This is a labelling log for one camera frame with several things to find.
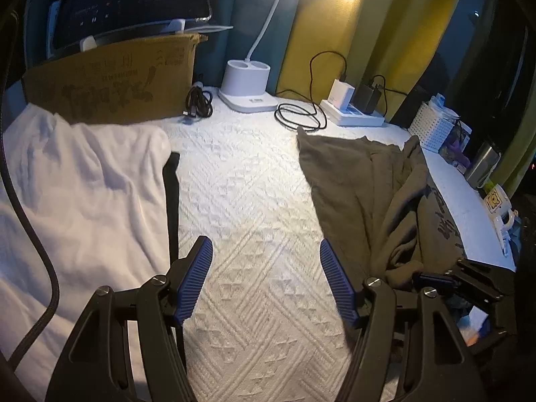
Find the desk lamp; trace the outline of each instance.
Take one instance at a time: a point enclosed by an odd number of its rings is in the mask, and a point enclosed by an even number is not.
[[[253,113],[273,111],[277,98],[266,92],[270,66],[251,60],[251,55],[270,24],[279,0],[273,2],[264,26],[244,60],[229,60],[223,76],[219,96],[230,108],[238,112]]]

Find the lamp arm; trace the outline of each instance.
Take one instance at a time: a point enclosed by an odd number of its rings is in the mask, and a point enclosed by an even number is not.
[[[275,12],[275,9],[277,8],[277,5],[279,4],[279,1],[280,0],[274,0],[272,8],[270,9],[270,12],[268,14],[268,17],[266,18],[266,21],[264,22],[262,30],[259,33],[259,36],[257,37],[257,39],[255,40],[253,46],[249,50],[249,53],[248,53],[248,55],[247,55],[247,57],[245,59],[246,62],[249,62],[251,60],[251,55],[253,54],[253,52],[255,51],[255,48],[257,48],[257,45],[259,44],[259,42],[263,38],[264,34],[266,33],[266,29],[268,28],[268,25],[270,24],[270,21],[272,21],[273,14]]]

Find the white bracket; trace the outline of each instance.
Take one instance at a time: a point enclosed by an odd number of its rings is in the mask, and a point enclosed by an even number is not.
[[[80,41],[80,51],[83,53],[87,50],[97,48],[97,42],[93,36],[88,36]]]
[[[171,22],[160,31],[160,33],[184,33],[185,25],[186,19],[172,19]]]

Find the coiled black cable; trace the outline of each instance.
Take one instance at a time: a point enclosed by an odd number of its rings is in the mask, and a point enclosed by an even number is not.
[[[186,96],[185,106],[186,114],[189,116],[201,116],[209,118],[212,116],[214,109],[212,108],[212,92],[203,90],[199,85],[194,84],[188,95]]]
[[[7,74],[9,72],[11,57],[13,55],[13,49],[15,47],[15,42],[17,40],[18,26],[19,26],[19,17],[17,13],[12,12],[11,17],[4,25],[4,28],[10,29],[12,38],[9,44],[9,50],[5,54],[4,65],[2,66],[5,72],[2,74],[2,80],[1,80],[2,84],[0,84],[0,108],[2,107],[2,99],[4,96],[4,92],[5,92],[5,86],[7,84]],[[2,114],[3,114],[3,108],[0,109],[0,129],[2,129]],[[17,197],[17,192],[15,191],[15,188],[13,187],[13,183],[9,175],[9,169],[7,167],[7,161],[5,157],[4,137],[3,137],[2,131],[0,131],[0,175],[2,176],[2,182],[4,183],[5,191],[6,191],[7,197],[9,198],[11,205],[13,206],[13,210],[15,211],[15,214],[19,218],[19,221],[22,227],[24,228],[26,234],[28,234],[31,244],[33,244],[34,248],[39,254],[39,257],[41,257],[41,260],[43,264],[45,265],[47,274],[50,278],[50,284],[52,285],[52,295],[51,295],[50,303],[47,309],[41,315],[41,317],[37,320],[37,322],[30,328],[28,333],[22,338],[18,346],[15,348],[15,350],[11,354],[9,360],[7,360],[9,366],[14,371],[19,365],[20,360],[22,360],[26,352],[28,352],[28,349],[30,348],[30,346],[37,339],[39,334],[43,332],[47,324],[50,322],[50,319],[52,319],[52,317],[56,313],[56,310],[58,308],[58,303],[60,302],[60,284],[58,283],[58,277],[56,275],[56,271],[54,270],[54,266],[52,265],[52,262],[50,261],[50,258],[45,250],[45,247],[39,240],[39,237],[37,236],[36,231],[31,226],[31,223],[28,217],[26,216],[26,213],[24,213],[24,209],[22,208],[19,198]]]
[[[338,51],[332,51],[332,50],[321,51],[320,53],[315,54],[311,58],[311,60],[309,60],[309,76],[310,76],[309,98],[307,98],[302,93],[299,93],[299,92],[295,91],[294,89],[284,89],[284,90],[282,90],[280,92],[275,93],[275,95],[278,96],[278,95],[282,95],[283,93],[286,93],[286,92],[292,92],[292,93],[302,97],[303,99],[307,100],[309,103],[311,103],[311,105],[313,106],[314,111],[310,111],[310,110],[308,110],[308,109],[306,109],[306,108],[304,108],[302,106],[298,106],[297,104],[293,104],[293,103],[280,103],[277,106],[277,109],[275,110],[273,116],[274,116],[275,120],[277,120],[278,123],[283,125],[283,127],[288,128],[289,130],[297,130],[298,127],[302,127],[305,132],[311,133],[311,132],[314,132],[314,131],[323,130],[324,128],[326,128],[328,126],[328,118],[326,116],[326,113],[324,112],[322,107],[320,107],[320,104],[316,104],[313,101],[313,62],[318,56],[321,56],[321,55],[327,54],[327,53],[334,54],[334,55],[342,57],[342,60],[344,60],[344,71],[342,71],[342,75],[340,76],[340,80],[341,81],[346,80],[346,70],[347,70],[347,67],[348,67],[348,62],[346,61],[346,57],[344,57]],[[320,115],[323,116],[322,121],[319,120],[318,117],[317,117],[319,112],[320,112]],[[315,125],[307,125],[307,124],[298,123],[296,121],[293,121],[293,120],[289,119],[284,114],[299,115],[299,116],[309,116],[310,118],[313,119],[313,121],[315,121]]]

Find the teal wall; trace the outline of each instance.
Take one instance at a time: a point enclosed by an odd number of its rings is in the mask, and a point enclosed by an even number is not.
[[[221,86],[227,60],[244,59],[262,29],[274,0],[211,0],[210,24],[233,25],[234,29],[208,34],[199,44],[194,72],[203,84]],[[298,0],[280,0],[272,22],[252,59],[271,66],[267,91],[275,93]]]

